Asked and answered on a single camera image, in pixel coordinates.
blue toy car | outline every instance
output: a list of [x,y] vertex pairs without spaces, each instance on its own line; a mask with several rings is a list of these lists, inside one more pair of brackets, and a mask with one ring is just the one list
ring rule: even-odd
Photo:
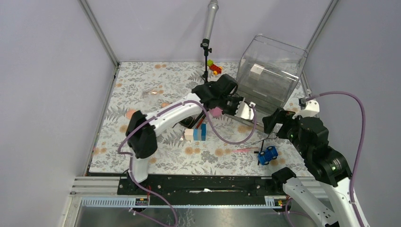
[[275,160],[279,156],[275,146],[268,146],[265,151],[261,150],[258,153],[258,164],[261,163],[263,166],[268,165],[271,160]]

clear plastic container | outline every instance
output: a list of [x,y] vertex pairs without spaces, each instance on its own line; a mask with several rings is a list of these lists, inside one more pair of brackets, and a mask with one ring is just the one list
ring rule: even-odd
[[237,94],[256,103],[258,123],[284,107],[294,91],[308,51],[257,35],[242,55],[237,74]]

tabletop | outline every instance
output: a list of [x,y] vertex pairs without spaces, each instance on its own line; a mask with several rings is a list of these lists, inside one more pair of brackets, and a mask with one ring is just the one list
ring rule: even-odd
[[[223,67],[223,74],[236,77],[238,63],[215,64]],[[203,71],[202,62],[122,62],[93,149],[89,172],[122,173],[128,169],[129,156],[119,155],[116,150],[125,138],[132,114],[137,110],[144,114],[153,112],[184,97],[196,85],[203,83],[200,77]],[[217,80],[220,76],[209,75],[210,80]],[[299,82],[284,109],[299,110],[298,98],[304,96]],[[243,140],[252,129],[227,116],[212,118],[211,121],[219,134],[229,141]],[[279,157],[262,166],[257,165],[257,154],[236,150],[260,147],[259,141],[267,138],[267,134],[255,131],[246,143],[231,145],[222,142],[213,133],[209,122],[206,128],[206,141],[183,139],[183,127],[179,124],[159,135],[158,149],[149,159],[148,173],[270,176],[283,167],[289,167],[298,176],[311,176],[303,159],[288,140],[265,140],[265,147],[276,146]],[[128,145],[122,151],[132,152]]]

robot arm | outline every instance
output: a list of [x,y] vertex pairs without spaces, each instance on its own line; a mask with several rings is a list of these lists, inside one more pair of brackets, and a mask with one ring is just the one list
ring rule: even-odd
[[236,86],[236,81],[224,74],[217,81],[196,86],[184,98],[158,111],[148,114],[143,114],[141,111],[135,112],[128,125],[126,136],[146,120],[156,117],[128,139],[128,146],[135,153],[132,163],[135,180],[140,183],[148,177],[148,159],[157,150],[156,137],[182,119],[202,111],[200,106],[188,103],[188,101],[197,102],[206,110],[219,107],[223,110],[223,114],[247,120],[253,119],[254,113],[250,106],[255,104],[250,103],[249,106],[243,97],[231,96],[231,92],[235,90]]
[[[297,201],[318,226],[358,227],[349,197],[351,170],[345,157],[328,145],[329,131],[322,121],[311,117],[319,112],[318,107],[318,103],[312,101],[297,114],[278,108],[274,114],[263,118],[264,132],[270,134],[277,123],[283,124],[277,137],[290,140],[294,145],[308,171],[326,191],[334,213],[315,198],[287,167],[272,174],[275,189]],[[357,206],[365,226],[368,226],[359,203]]]

gray wall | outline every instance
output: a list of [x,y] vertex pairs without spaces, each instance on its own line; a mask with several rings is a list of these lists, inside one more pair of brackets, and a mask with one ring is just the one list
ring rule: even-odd
[[0,3],[0,222],[54,227],[113,66],[78,1]]
[[[314,93],[344,90],[366,108],[366,137],[356,192],[371,226],[399,226],[400,53],[399,0],[343,0],[312,49],[305,71]],[[361,114],[347,96],[319,98],[330,142],[351,167]]]
[[[199,61],[210,0],[89,0],[120,61]],[[210,58],[239,61],[263,33],[306,47],[330,0],[218,0]]]

